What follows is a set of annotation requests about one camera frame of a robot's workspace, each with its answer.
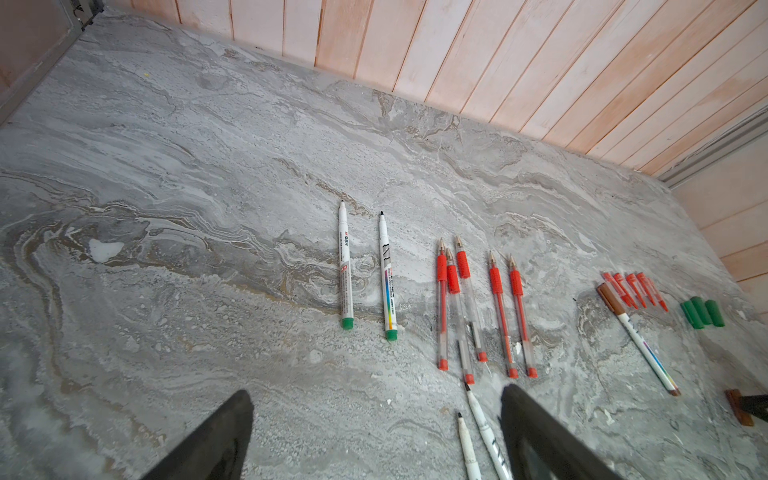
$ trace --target white marker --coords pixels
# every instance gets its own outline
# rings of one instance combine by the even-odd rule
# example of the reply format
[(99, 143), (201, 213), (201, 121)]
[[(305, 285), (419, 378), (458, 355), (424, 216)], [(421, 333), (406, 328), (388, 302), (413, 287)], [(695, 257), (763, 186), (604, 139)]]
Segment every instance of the white marker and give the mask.
[(512, 473), (510, 473), (507, 462), (504, 460), (504, 454), (502, 453), (501, 447), (496, 443), (496, 436), (493, 434), (493, 430), (491, 430), (488, 420), (485, 419), (485, 413), (482, 411), (480, 402), (475, 398), (475, 394), (472, 393), (472, 390), (469, 389), (469, 385), (465, 383), (464, 387), (467, 389), (469, 408), (472, 409), (472, 414), (475, 416), (478, 429), (480, 429), (480, 436), (482, 437), (483, 443), (485, 443), (488, 454), (491, 456), (491, 460), (493, 460), (493, 466), (496, 468), (498, 477), (501, 480), (511, 480)]
[(461, 412), (458, 413), (458, 439), (462, 442), (467, 477), (469, 480), (482, 480), (480, 465), (478, 465), (478, 459), (475, 457), (475, 449), (472, 448), (472, 439), (469, 437), (469, 430), (467, 429), (467, 424), (464, 423)]
[(384, 212), (379, 215), (379, 254), (382, 261), (382, 301), (384, 302), (384, 329), (386, 339), (397, 340), (395, 289), (392, 287), (392, 258), (389, 254), (389, 235), (386, 232)]
[(354, 321), (352, 307), (352, 265), (349, 263), (349, 232), (344, 200), (339, 206), (339, 275), (341, 282), (341, 325), (351, 330)]

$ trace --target green end plug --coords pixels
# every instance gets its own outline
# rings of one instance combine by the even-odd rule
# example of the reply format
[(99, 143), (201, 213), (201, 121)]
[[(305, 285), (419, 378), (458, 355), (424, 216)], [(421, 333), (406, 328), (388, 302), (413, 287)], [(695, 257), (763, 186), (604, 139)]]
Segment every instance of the green end plug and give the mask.
[(712, 324), (715, 326), (725, 326), (725, 322), (723, 321), (723, 316), (720, 315), (720, 307), (717, 305), (717, 302), (714, 300), (707, 300), (704, 302), (704, 305), (707, 308), (707, 312), (710, 314), (710, 317), (712, 317)]
[(712, 325), (712, 317), (707, 312), (707, 308), (704, 306), (704, 300), (700, 296), (692, 296), (690, 302), (694, 305), (696, 313), (699, 314), (699, 318), (704, 325)]
[(694, 307), (690, 300), (682, 302), (680, 306), (683, 307), (685, 316), (688, 318), (688, 323), (690, 323), (694, 329), (699, 330), (704, 328), (704, 324), (701, 322), (698, 313), (696, 313), (696, 307)]

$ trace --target marble surface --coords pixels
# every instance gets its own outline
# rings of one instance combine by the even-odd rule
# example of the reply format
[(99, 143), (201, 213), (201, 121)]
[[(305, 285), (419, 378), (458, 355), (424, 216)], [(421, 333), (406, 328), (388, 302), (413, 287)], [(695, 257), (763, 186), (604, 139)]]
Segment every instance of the marble surface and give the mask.
[[(3, 478), (139, 478), (240, 388), (256, 406), (246, 478), (464, 478), (458, 357), (435, 367), (435, 247), (457, 233), (488, 321), (489, 417), (508, 382), (493, 249), (525, 279), (541, 378), (517, 383), (620, 475), (768, 468), (766, 425), (736, 425), (722, 394), (768, 390), (768, 328), (649, 177), (113, 10), (0, 130), (0, 167)], [(603, 270), (643, 270), (672, 304), (635, 319), (680, 398), (597, 298)], [(726, 328), (687, 325), (676, 300), (694, 294)]]

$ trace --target wooden plank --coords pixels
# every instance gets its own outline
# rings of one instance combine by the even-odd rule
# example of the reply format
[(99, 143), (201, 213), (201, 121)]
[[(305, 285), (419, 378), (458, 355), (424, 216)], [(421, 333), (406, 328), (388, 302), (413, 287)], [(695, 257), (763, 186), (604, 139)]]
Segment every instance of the wooden plank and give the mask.
[[(686, 112), (707, 98), (710, 93), (715, 92), (715, 95), (720, 95), (722, 98), (727, 98), (727, 101), (731, 101), (749, 87), (765, 78), (762, 72), (765, 70), (765, 67), (768, 67), (768, 60), (759, 58), (754, 63), (753, 61), (761, 57), (761, 54), (768, 49), (767, 39), (768, 22), (763, 23), (763, 25), (750, 33), (742, 42), (733, 47), (689, 83), (688, 86), (672, 97), (663, 107), (656, 110), (646, 121), (613, 147), (607, 155), (611, 155), (615, 159), (626, 159), (622, 164), (629, 168), (639, 168), (645, 165), (656, 154), (664, 150), (663, 148), (658, 150), (659, 143), (651, 142), (651, 140), (662, 132), (666, 135), (666, 130), (676, 120), (685, 116)], [(727, 103), (722, 102), (720, 97), (717, 100), (717, 102), (710, 102), (710, 105), (719, 105), (717, 110)], [(699, 121), (696, 125), (706, 120), (717, 110), (709, 111), (709, 114), (705, 117), (698, 119)], [(669, 131), (670, 142), (666, 146), (677, 141), (688, 131), (683, 132), (679, 137), (672, 137), (673, 132)]]
[(616, 95), (664, 51), (708, 3), (701, 0), (667, 0), (558, 120), (545, 135), (544, 141), (560, 147), (568, 146)]
[(315, 66), (352, 78), (373, 0), (326, 0)]
[[(700, 15), (697, 20), (691, 24), (695, 24), (704, 17)], [(759, 0), (754, 3), (745, 13), (740, 15), (736, 20), (731, 22), (715, 39), (707, 44), (704, 48), (699, 50), (680, 70), (675, 72), (667, 81), (665, 81), (656, 91), (648, 95), (645, 99), (642, 99), (642, 103), (637, 106), (629, 115), (625, 115), (619, 125), (614, 127), (608, 134), (606, 134), (588, 154), (591, 157), (602, 158), (603, 160), (612, 160), (611, 157), (606, 156), (611, 148), (615, 147), (617, 143), (622, 141), (629, 133), (632, 132), (638, 125), (643, 123), (645, 119), (650, 117), (656, 110), (662, 105), (667, 103), (674, 95), (680, 90), (686, 87), (693, 79), (695, 79), (702, 71), (709, 68), (718, 58), (722, 57), (727, 51), (729, 51), (734, 45), (738, 44), (744, 39), (752, 30), (760, 26), (766, 19), (768, 19), (768, 0)], [(666, 56), (668, 48), (659, 57)], [(650, 81), (653, 84), (653, 79), (649, 80), (650, 73), (659, 73), (659, 70), (664, 69), (663, 64), (653, 62), (646, 70), (637, 76), (635, 81), (632, 81), (629, 87), (625, 88), (596, 118), (594, 121), (605, 122), (611, 115), (613, 119), (618, 118), (620, 115), (625, 114), (626, 110), (633, 104), (637, 103), (639, 98), (632, 98), (635, 94), (643, 92), (647, 93), (647, 89), (643, 86), (634, 88), (633, 85), (638, 81)]]
[(394, 92), (423, 102), (472, 0), (427, 0)]
[(640, 31), (664, 0), (626, 0), (521, 130), (541, 139)]
[(138, 10), (172, 23), (179, 23), (176, 0), (132, 0), (131, 6)]
[(768, 313), (768, 274), (739, 282), (758, 313)]
[(768, 135), (763, 135), (672, 190), (697, 228), (768, 200), (767, 151)]
[(768, 202), (703, 228), (701, 233), (720, 258), (754, 247), (768, 238)]
[(574, 138), (568, 148), (583, 152), (591, 150), (754, 1), (714, 0), (683, 30), (680, 36), (675, 38), (616, 98), (608, 103)]
[(716, 114), (645, 164), (641, 170), (646, 174), (658, 177), (674, 167), (677, 162), (682, 161), (694, 151), (722, 135), (725, 130), (745, 120), (766, 105), (768, 105), (768, 78), (764, 78), (760, 83), (721, 108)]
[(176, 0), (176, 5), (182, 25), (233, 39), (228, 0)]
[(2, 14), (0, 78), (10, 87), (66, 36), (70, 23), (56, 1), (4, 2)]
[(621, 0), (574, 0), (491, 123), (520, 131), (620, 3)]
[(768, 241), (721, 258), (737, 282), (768, 273)]
[(427, 104), (454, 113), (462, 111), (522, 5), (523, 0), (472, 3), (427, 94)]
[(283, 54), (283, 0), (230, 0), (236, 41)]
[(466, 117), (489, 122), (531, 63), (572, 0), (526, 2), (485, 69), (462, 110)]
[(283, 55), (315, 64), (323, 0), (285, 0)]
[(355, 72), (357, 80), (384, 91), (392, 91), (424, 4), (425, 0), (373, 3)]

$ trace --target brown end plug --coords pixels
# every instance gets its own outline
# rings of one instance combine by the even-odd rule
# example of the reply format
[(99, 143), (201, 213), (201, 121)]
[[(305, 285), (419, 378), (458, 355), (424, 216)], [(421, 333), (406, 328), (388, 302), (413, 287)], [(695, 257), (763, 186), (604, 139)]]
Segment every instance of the brown end plug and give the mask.
[(614, 293), (611, 291), (611, 288), (605, 283), (601, 283), (600, 286), (598, 286), (598, 293), (600, 293), (600, 296), (603, 297), (603, 301), (605, 302), (605, 305), (607, 305), (608, 309), (614, 314), (621, 315), (622, 313), (627, 312), (624, 310), (624, 307), (621, 305), (619, 299), (616, 298)]

